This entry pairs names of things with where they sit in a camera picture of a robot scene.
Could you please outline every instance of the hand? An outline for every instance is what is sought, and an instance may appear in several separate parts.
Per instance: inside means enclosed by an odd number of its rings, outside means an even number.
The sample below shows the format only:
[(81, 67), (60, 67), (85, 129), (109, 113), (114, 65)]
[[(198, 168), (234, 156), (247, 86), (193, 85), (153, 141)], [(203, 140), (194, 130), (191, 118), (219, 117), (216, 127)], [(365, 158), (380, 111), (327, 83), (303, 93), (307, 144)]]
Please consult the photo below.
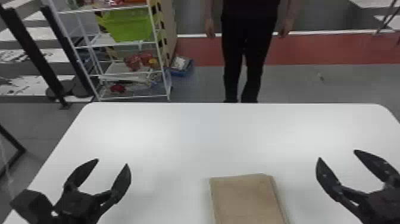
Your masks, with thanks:
[(288, 36), (289, 32), (293, 29), (293, 20), (287, 18), (283, 22), (282, 28), (279, 30), (279, 38), (285, 38)]
[(205, 34), (210, 39), (215, 38), (214, 20), (211, 18), (205, 20)]

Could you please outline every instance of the black pole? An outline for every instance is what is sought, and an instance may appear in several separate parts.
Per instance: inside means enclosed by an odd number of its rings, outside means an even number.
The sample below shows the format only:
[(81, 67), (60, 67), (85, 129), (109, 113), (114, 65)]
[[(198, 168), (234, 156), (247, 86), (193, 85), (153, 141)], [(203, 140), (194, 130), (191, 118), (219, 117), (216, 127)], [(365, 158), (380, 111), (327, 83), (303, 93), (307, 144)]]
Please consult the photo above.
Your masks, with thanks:
[(26, 149), (16, 140), (3, 126), (0, 124), (0, 134), (4, 136), (4, 138), (11, 143), (16, 149), (17, 152), (11, 157), (11, 159), (4, 164), (4, 167), (0, 170), (0, 178), (6, 172), (6, 166), (11, 167), (14, 163), (26, 152)]
[(76, 72), (76, 76), (80, 80), (80, 83), (82, 85), (82, 91), (86, 92), (86, 94), (83, 94), (82, 97), (89, 97), (93, 95), (93, 90), (90, 87), (90, 83), (83, 72), (82, 68), (79, 66), (77, 60), (78, 58), (76, 57), (74, 50), (72, 46), (70, 45), (68, 38), (64, 36), (63, 31), (60, 29), (56, 19), (54, 18), (54, 15), (48, 5), (42, 6), (40, 8), (41, 12), (43, 15), (46, 17), (51, 29), (53, 30), (55, 36), (57, 37), (58, 41), (61, 44), (61, 47), (63, 48), (65, 54), (67, 55), (68, 59), (71, 62), (72, 67), (74, 68)]
[(29, 35), (22, 20), (13, 8), (4, 9), (0, 6), (0, 17), (8, 26), (11, 33), (18, 40), (30, 60), (33, 62), (37, 70), (42, 74), (50, 89), (54, 92), (56, 98), (60, 101), (62, 108), (69, 108), (70, 105), (64, 99), (64, 88), (57, 79), (56, 74), (42, 55), (39, 47)]

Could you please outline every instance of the black robotic claw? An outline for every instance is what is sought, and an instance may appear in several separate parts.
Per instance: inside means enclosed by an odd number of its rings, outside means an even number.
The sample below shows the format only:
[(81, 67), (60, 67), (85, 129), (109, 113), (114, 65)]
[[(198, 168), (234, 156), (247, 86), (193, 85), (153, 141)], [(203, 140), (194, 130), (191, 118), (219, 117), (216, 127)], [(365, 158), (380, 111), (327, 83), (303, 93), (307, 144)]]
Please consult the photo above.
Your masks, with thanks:
[(318, 159), (316, 174), (322, 188), (364, 224), (400, 224), (400, 175), (386, 160), (355, 150), (354, 154), (385, 183), (379, 191), (365, 193), (343, 186), (333, 171)]
[(126, 164), (109, 191), (95, 195), (80, 192), (78, 188), (98, 161), (88, 161), (74, 170), (55, 206), (42, 193), (26, 189), (12, 200), (11, 207), (31, 224), (97, 223), (108, 209), (124, 197), (131, 183), (130, 169)]

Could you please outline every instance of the person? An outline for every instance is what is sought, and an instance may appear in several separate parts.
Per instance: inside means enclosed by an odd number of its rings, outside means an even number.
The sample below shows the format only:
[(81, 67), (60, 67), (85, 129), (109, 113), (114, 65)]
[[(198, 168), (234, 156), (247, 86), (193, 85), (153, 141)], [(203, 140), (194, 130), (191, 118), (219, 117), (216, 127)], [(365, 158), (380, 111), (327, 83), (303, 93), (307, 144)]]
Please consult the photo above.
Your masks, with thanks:
[[(205, 0), (205, 33), (215, 38), (213, 20), (214, 0)], [(243, 54), (247, 65), (247, 83), (241, 102), (256, 103), (261, 87), (263, 65), (270, 47), (280, 0), (216, 0), (223, 1), (222, 49), (225, 60), (225, 101), (238, 102), (238, 82)], [(279, 30), (286, 37), (293, 27), (299, 0), (287, 0), (286, 17)]]

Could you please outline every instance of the green bag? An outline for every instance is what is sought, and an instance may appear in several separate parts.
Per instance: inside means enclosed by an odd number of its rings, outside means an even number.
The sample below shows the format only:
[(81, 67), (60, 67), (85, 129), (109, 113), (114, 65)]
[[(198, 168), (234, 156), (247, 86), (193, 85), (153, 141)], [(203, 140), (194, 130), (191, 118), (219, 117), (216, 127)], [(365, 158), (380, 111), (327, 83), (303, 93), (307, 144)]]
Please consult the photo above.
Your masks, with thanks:
[(114, 10), (96, 16), (97, 22), (104, 26), (116, 42), (154, 40), (148, 10)]

